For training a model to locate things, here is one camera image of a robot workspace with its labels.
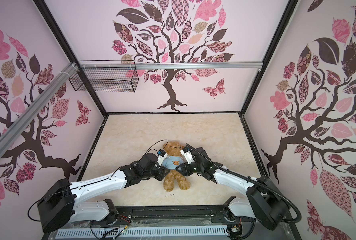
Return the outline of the light blue bear hoodie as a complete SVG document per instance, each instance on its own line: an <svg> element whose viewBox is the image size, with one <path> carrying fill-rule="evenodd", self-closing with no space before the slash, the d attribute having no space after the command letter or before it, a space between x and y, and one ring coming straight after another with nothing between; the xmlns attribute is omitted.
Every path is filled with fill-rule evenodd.
<svg viewBox="0 0 356 240"><path fill-rule="evenodd" d="M185 163L185 160L180 156L167 156L167 158L162 163L162 167L165 167L169 170L175 170L183 163Z"/></svg>

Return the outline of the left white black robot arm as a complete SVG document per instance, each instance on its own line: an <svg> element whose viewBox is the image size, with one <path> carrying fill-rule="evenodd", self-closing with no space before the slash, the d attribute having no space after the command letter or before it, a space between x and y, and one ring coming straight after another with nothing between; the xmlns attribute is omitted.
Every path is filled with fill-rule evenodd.
<svg viewBox="0 0 356 240"><path fill-rule="evenodd" d="M108 218L115 213L112 201L90 203L89 200L150 178L161 181L169 173L169 169L162 166L167 156L160 150L98 178L72 183L67 179L58 180L37 202L43 232L54 232L67 223Z"/></svg>

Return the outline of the brown plush teddy bear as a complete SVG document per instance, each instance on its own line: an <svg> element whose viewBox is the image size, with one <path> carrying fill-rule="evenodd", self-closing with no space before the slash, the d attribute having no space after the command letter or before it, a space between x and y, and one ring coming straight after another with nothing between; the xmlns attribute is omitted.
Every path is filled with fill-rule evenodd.
<svg viewBox="0 0 356 240"><path fill-rule="evenodd" d="M181 150L183 145L179 142L168 142L164 145L164 151L167 153L167 158L163 161L162 166L170 170L170 172L164 178L163 187L166 192L171 192L174 189L175 182L181 190L188 190L191 187L191 183L181 174L176 168L185 163L182 157Z"/></svg>

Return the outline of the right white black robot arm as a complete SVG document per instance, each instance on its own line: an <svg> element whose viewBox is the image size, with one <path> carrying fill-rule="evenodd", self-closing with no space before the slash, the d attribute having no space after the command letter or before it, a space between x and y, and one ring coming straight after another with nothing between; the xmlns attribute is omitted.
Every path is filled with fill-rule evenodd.
<svg viewBox="0 0 356 240"><path fill-rule="evenodd" d="M290 210L285 197L274 188L271 180L265 176L245 177L232 172L225 166L211 161L203 148L192 149L189 146L180 150L185 162L176 170L188 177L197 174L208 181L229 187L244 196L232 197L226 203L226 209L234 217L256 219L268 230L275 230Z"/></svg>

